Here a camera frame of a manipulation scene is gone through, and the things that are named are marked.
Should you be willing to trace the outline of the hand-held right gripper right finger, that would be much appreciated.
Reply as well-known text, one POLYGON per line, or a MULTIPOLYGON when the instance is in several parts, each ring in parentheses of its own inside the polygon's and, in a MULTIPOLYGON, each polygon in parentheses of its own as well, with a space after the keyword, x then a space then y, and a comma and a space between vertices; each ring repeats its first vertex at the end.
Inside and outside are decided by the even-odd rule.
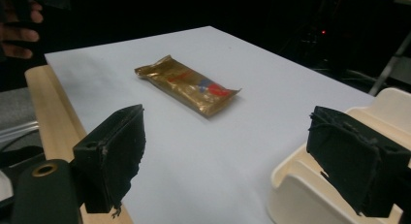
POLYGON ((411 218, 411 151, 354 117, 317 106, 306 151, 356 214, 411 218))

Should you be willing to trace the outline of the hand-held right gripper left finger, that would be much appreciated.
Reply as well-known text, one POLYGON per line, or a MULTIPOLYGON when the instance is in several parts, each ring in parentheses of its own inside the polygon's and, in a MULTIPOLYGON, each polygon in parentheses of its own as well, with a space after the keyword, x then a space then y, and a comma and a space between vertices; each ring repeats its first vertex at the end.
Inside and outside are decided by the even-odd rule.
POLYGON ((89 213, 121 212, 122 199, 138 174, 145 151, 143 107, 111 114, 73 148, 75 172, 83 179, 89 213))

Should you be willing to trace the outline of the gold snack packet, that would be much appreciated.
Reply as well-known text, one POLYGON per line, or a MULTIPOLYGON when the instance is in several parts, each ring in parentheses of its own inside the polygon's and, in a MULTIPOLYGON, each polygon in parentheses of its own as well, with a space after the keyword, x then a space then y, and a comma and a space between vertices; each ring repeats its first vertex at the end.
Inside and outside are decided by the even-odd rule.
POLYGON ((135 73, 205 117, 222 111, 238 94, 238 90, 224 87, 170 55, 137 68, 135 73))

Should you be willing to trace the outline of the cream plastic rack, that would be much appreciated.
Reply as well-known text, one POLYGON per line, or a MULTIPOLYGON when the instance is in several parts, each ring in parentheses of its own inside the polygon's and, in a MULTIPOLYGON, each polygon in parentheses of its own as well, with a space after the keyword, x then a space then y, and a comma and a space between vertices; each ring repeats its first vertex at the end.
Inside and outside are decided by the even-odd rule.
MULTIPOLYGON (((411 93, 386 88, 369 106, 346 113, 411 150, 411 93)), ((398 206, 387 218, 355 214, 304 146, 272 171, 267 209, 275 224, 398 224, 402 215, 398 206)))

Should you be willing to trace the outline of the grey metal stand leg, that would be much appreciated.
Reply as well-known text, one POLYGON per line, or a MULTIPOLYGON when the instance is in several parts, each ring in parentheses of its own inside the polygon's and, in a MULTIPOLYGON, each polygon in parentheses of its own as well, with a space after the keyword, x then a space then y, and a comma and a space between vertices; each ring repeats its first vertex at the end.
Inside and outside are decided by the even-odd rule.
POLYGON ((377 95, 388 78, 394 78, 406 84, 411 84, 411 56, 406 56, 406 51, 411 50, 411 31, 402 41, 394 55, 381 72, 380 76, 369 90, 370 95, 377 95))

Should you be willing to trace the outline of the dark equipment with red light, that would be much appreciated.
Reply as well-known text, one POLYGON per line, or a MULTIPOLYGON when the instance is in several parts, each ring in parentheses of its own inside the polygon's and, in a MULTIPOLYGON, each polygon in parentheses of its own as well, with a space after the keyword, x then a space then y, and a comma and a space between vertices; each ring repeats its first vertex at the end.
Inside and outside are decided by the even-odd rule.
POLYGON ((300 40, 300 60, 311 68, 322 67, 342 72, 350 63, 355 40, 355 32, 340 24, 311 26, 300 40))

